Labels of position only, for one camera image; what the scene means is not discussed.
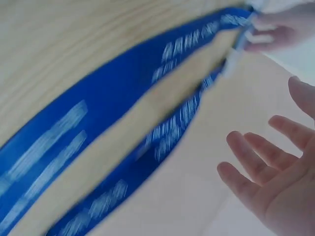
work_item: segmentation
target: blue lanyard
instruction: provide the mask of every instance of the blue lanyard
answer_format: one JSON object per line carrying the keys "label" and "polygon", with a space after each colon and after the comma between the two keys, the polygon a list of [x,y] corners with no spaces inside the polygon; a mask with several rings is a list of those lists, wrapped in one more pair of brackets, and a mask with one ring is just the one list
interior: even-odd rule
{"label": "blue lanyard", "polygon": [[[149,88],[217,32],[245,25],[251,13],[226,8],[149,39],[79,81],[33,117],[0,149],[0,236],[8,235],[62,171]],[[222,69],[212,72],[47,235],[83,236],[130,196],[179,142],[203,91]]]}

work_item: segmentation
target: finger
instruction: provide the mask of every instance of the finger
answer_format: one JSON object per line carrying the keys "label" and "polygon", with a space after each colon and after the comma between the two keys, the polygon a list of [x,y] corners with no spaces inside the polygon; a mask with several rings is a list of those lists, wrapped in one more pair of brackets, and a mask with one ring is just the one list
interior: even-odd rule
{"label": "finger", "polygon": [[305,147],[315,134],[312,129],[286,117],[274,116],[269,120],[269,124],[271,127],[287,136],[301,151],[305,150]]}
{"label": "finger", "polygon": [[244,206],[252,209],[252,200],[260,187],[244,177],[229,163],[220,163],[217,169],[222,181],[231,189],[235,196]]}
{"label": "finger", "polygon": [[294,45],[296,41],[296,31],[288,27],[278,27],[272,30],[255,30],[253,36],[268,35],[273,38],[272,42],[248,43],[246,51],[272,51]]}
{"label": "finger", "polygon": [[254,23],[257,25],[286,25],[287,15],[286,12],[259,14],[254,19]]}
{"label": "finger", "polygon": [[234,155],[252,180],[257,184],[263,185],[278,174],[278,171],[267,166],[266,163],[251,149],[243,135],[239,132],[230,133],[226,140]]}
{"label": "finger", "polygon": [[315,87],[303,83],[298,77],[293,76],[289,79],[289,91],[296,105],[315,119]]}
{"label": "finger", "polygon": [[281,150],[257,134],[247,133],[244,135],[244,138],[266,163],[276,170],[284,171],[298,160],[296,156]]}

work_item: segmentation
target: white surface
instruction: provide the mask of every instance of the white surface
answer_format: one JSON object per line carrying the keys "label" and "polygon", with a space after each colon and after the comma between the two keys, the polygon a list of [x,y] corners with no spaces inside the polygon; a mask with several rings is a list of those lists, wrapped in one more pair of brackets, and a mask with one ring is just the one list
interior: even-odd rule
{"label": "white surface", "polygon": [[296,47],[267,56],[304,82],[315,86],[315,37]]}
{"label": "white surface", "polygon": [[231,196],[202,236],[275,236]]}

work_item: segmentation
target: human hand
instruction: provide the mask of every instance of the human hand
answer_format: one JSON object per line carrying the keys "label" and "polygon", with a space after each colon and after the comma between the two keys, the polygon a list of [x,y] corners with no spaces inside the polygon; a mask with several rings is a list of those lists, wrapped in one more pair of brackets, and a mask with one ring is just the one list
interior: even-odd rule
{"label": "human hand", "polygon": [[[315,87],[292,77],[289,90],[301,110],[315,119]],[[234,131],[227,142],[253,182],[226,162],[218,165],[219,175],[278,236],[314,236],[315,131],[281,116],[272,117],[269,124],[302,150],[302,157],[286,153],[259,135]]]}
{"label": "human hand", "polygon": [[272,25],[272,30],[255,30],[253,36],[269,35],[272,42],[249,43],[246,51],[273,51],[294,46],[315,35],[315,2],[304,3],[289,10],[261,14],[254,22],[258,26]]}

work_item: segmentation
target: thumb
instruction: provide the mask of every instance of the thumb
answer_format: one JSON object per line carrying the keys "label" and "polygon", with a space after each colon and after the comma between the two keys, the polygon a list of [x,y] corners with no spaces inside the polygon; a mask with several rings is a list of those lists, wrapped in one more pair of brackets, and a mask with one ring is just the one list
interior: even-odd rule
{"label": "thumb", "polygon": [[296,105],[315,120],[315,87],[293,76],[289,79],[289,91]]}

